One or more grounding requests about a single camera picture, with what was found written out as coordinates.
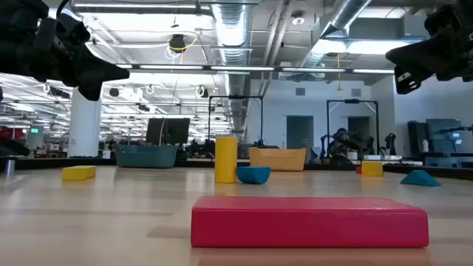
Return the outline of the black ceiling-hung device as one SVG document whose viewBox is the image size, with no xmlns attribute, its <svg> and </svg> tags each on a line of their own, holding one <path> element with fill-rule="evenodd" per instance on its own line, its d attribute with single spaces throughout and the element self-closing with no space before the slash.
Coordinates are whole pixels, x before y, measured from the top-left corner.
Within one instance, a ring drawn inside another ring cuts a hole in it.
<svg viewBox="0 0 473 266">
<path fill-rule="evenodd" d="M 184 40 L 184 35 L 182 34 L 174 34 L 169 42 L 168 42 L 169 49 L 175 53 L 182 53 L 186 50 L 186 43 Z"/>
</svg>

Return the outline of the flat yellow block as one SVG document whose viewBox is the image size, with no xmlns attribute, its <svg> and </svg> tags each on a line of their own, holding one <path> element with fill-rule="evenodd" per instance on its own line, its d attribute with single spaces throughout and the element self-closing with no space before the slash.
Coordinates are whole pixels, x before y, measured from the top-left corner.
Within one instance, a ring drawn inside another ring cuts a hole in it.
<svg viewBox="0 0 473 266">
<path fill-rule="evenodd" d="M 80 181 L 95 177 L 95 166 L 71 166 L 62 169 L 62 180 Z"/>
</svg>

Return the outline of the yellow cube block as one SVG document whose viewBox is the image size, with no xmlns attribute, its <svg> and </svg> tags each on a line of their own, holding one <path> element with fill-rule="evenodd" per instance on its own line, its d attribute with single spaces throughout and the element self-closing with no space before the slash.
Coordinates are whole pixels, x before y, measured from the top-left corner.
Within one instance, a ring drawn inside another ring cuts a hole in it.
<svg viewBox="0 0 473 266">
<path fill-rule="evenodd" d="M 366 177 L 382 177 L 384 175 L 384 165 L 379 161 L 362 161 L 361 174 Z"/>
</svg>

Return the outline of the metal post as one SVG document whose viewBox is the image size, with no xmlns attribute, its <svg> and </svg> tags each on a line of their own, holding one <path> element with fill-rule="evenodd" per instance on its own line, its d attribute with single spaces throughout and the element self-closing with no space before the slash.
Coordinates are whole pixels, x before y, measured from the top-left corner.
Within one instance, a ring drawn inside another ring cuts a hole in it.
<svg viewBox="0 0 473 266">
<path fill-rule="evenodd" d="M 18 159 L 17 157 L 6 157 L 5 158 L 5 169 L 4 169 L 5 177 L 12 177 L 15 174 L 17 159 Z"/>
</svg>

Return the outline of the silver ventilation duct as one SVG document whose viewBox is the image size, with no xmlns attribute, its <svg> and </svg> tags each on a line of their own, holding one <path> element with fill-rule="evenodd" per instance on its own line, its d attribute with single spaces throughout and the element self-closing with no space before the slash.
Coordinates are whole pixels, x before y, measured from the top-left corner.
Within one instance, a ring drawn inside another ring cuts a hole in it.
<svg viewBox="0 0 473 266">
<path fill-rule="evenodd" d="M 220 50 L 222 65 L 227 67 L 247 65 L 250 52 L 245 47 L 249 44 L 251 7 L 243 4 L 213 4 L 211 9 L 216 19 L 217 40 L 223 47 Z M 235 97 L 234 100 L 231 98 L 228 100 L 232 133 L 235 135 L 242 136 L 245 132 L 250 85 L 248 75 L 225 75 L 225 93 Z"/>
</svg>

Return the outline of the yellow plastic bin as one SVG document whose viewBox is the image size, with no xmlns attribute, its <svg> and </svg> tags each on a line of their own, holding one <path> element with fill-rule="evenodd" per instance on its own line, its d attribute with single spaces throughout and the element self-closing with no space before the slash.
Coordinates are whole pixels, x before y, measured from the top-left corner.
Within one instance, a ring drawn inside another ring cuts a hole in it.
<svg viewBox="0 0 473 266">
<path fill-rule="evenodd" d="M 249 148 L 251 166 L 266 166 L 271 171 L 303 171 L 307 149 Z"/>
</svg>

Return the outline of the black metal stand frame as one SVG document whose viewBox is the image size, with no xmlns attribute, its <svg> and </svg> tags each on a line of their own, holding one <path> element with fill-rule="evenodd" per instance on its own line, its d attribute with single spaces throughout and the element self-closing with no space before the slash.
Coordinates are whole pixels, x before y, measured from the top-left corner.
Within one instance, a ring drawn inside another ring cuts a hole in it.
<svg viewBox="0 0 473 266">
<path fill-rule="evenodd" d="M 345 99 L 345 100 L 326 100 L 326 124 L 327 124 L 327 134 L 330 133 L 330 104 L 334 102 L 338 103 L 345 103 L 345 104 L 361 104 L 364 103 L 367 107 L 369 107 L 375 113 L 375 140 L 376 140 L 376 154 L 381 154 L 381 144 L 380 144 L 380 130 L 379 130 L 379 103 L 376 100 L 359 100 L 357 98 Z"/>
<path fill-rule="evenodd" d="M 229 99 L 229 100 L 244 100 L 244 99 L 259 99 L 260 101 L 260 133 L 259 139 L 262 141 L 263 139 L 263 127 L 264 127 L 264 96 L 262 95 L 210 95 L 208 96 L 208 139 L 211 137 L 211 108 L 212 108 L 212 100 L 214 98 L 219 99 Z"/>
</svg>

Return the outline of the black table frame rail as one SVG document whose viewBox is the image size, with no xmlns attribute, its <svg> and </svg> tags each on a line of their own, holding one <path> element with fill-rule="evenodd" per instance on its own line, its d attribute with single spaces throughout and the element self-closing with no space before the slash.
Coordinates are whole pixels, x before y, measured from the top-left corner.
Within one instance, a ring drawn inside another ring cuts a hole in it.
<svg viewBox="0 0 473 266">
<path fill-rule="evenodd" d="M 116 161 L 112 159 L 101 158 L 35 158 L 27 159 L 20 157 L 16 161 L 16 170 L 32 170 L 43 168 L 62 168 L 69 166 L 115 166 Z M 203 161 L 178 161 L 176 167 L 181 168 L 213 168 L 214 162 L 210 160 Z M 305 171 L 355 171 L 356 166 L 331 166 L 321 164 L 306 164 Z M 473 181 L 473 168 L 441 168 L 431 166 L 408 166 L 398 164 L 384 165 L 384 172 L 396 174 L 408 174 L 414 170 L 423 170 L 433 177 L 441 177 L 456 180 Z"/>
</svg>

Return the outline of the long ceiling light bar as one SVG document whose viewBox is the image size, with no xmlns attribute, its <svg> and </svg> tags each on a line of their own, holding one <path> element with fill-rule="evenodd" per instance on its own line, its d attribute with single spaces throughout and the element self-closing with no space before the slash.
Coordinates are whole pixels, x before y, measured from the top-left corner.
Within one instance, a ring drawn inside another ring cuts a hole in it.
<svg viewBox="0 0 473 266">
<path fill-rule="evenodd" d="M 170 70 L 170 71 L 214 71 L 214 72 L 304 72 L 337 74 L 393 75 L 392 69 L 348 69 L 348 68 L 306 68 L 282 66 L 226 66 L 226 65 L 185 65 L 185 64 L 118 64 L 130 70 Z"/>
</svg>

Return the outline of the teal plastic bin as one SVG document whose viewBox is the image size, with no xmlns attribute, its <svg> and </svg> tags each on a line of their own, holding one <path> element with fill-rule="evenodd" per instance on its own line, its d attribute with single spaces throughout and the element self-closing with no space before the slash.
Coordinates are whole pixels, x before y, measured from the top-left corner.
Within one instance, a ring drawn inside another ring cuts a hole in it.
<svg viewBox="0 0 473 266">
<path fill-rule="evenodd" d="M 127 168 L 173 168 L 177 147 L 116 145 L 116 164 Z"/>
</svg>

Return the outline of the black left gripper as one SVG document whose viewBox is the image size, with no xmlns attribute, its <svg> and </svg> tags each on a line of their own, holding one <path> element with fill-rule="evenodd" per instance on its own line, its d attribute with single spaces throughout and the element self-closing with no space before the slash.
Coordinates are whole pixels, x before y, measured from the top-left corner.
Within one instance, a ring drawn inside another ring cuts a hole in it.
<svg viewBox="0 0 473 266">
<path fill-rule="evenodd" d="M 0 72 L 77 83 L 87 100 L 98 101 L 102 82 L 127 79 L 130 72 L 85 47 L 88 30 L 62 12 L 68 1 L 52 18 L 42 0 L 0 0 Z"/>
</svg>

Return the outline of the dark equipment cabinet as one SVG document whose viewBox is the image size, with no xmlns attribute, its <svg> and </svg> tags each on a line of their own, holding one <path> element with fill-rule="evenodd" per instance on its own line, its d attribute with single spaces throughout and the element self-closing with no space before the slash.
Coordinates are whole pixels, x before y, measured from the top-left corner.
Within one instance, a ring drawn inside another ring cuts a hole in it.
<svg viewBox="0 0 473 266">
<path fill-rule="evenodd" d="M 429 153 L 473 153 L 473 144 L 467 140 L 471 133 L 459 119 L 426 119 L 425 122 L 407 122 L 411 155 L 422 154 L 422 141 L 429 141 Z"/>
</svg>

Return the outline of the yellow cylinder block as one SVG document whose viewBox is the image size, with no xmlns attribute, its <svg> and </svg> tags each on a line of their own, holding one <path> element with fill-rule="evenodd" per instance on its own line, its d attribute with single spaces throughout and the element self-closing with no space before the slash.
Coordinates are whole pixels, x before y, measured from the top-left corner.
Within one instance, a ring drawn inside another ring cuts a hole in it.
<svg viewBox="0 0 473 266">
<path fill-rule="evenodd" d="M 214 163 L 215 183 L 236 182 L 237 147 L 236 137 L 217 137 Z"/>
</svg>

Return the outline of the background black robot arms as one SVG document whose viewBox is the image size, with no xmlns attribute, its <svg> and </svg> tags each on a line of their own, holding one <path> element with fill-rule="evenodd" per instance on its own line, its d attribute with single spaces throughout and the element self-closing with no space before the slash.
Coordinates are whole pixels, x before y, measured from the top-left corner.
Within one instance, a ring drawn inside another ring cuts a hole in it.
<svg viewBox="0 0 473 266">
<path fill-rule="evenodd" d="M 359 156 L 374 155 L 374 138 L 364 139 L 357 131 L 338 129 L 333 134 L 321 137 L 321 152 L 319 159 L 324 164 L 332 166 L 353 165 Z"/>
</svg>

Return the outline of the white round column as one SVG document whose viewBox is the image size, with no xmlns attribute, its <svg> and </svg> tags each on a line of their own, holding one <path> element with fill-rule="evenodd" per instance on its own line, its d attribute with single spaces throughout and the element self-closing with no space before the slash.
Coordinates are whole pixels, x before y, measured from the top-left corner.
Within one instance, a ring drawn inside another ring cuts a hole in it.
<svg viewBox="0 0 473 266">
<path fill-rule="evenodd" d="M 97 157 L 101 129 L 101 99 L 87 100 L 77 89 L 72 93 L 68 157 Z"/>
</svg>

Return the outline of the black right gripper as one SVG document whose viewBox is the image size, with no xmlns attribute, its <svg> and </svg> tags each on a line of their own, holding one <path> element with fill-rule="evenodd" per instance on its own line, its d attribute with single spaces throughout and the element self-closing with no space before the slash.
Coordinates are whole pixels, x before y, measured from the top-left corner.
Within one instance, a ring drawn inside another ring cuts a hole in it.
<svg viewBox="0 0 473 266">
<path fill-rule="evenodd" d="M 429 15 L 424 26 L 430 39 L 388 51 L 395 88 L 407 95 L 434 73 L 439 81 L 473 81 L 473 0 L 454 0 Z"/>
</svg>

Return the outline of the black monitor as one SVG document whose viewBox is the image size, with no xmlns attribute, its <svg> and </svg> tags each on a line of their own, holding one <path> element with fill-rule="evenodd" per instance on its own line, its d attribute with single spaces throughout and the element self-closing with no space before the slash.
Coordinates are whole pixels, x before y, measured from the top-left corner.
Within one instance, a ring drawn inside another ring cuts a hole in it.
<svg viewBox="0 0 473 266">
<path fill-rule="evenodd" d="M 189 118 L 150 118 L 146 142 L 155 145 L 187 143 L 189 127 Z"/>
</svg>

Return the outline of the large red block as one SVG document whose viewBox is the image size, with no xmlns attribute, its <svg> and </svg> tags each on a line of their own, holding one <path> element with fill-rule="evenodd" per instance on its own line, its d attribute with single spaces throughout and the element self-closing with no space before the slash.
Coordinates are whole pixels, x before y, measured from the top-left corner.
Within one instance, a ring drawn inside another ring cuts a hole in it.
<svg viewBox="0 0 473 266">
<path fill-rule="evenodd" d="M 195 248 L 425 248 L 425 210 L 375 197 L 204 196 Z"/>
</svg>

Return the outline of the blue triangle block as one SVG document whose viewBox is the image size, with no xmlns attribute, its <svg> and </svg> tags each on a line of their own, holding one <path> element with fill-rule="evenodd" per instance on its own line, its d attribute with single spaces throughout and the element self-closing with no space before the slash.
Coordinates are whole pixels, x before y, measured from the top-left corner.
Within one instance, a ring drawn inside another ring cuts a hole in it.
<svg viewBox="0 0 473 266">
<path fill-rule="evenodd" d="M 424 170 L 413 170 L 400 181 L 403 185 L 419 185 L 426 187 L 438 187 L 441 184 Z"/>
</svg>

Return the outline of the blue half-cylinder block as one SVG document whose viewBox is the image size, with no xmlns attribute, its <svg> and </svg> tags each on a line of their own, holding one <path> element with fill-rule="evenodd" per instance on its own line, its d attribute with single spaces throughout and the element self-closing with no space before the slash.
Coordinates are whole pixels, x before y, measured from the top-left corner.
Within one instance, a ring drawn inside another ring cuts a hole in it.
<svg viewBox="0 0 473 266">
<path fill-rule="evenodd" d="M 270 177 L 270 168 L 267 166 L 241 166 L 236 168 L 236 175 L 242 183 L 262 185 Z"/>
</svg>

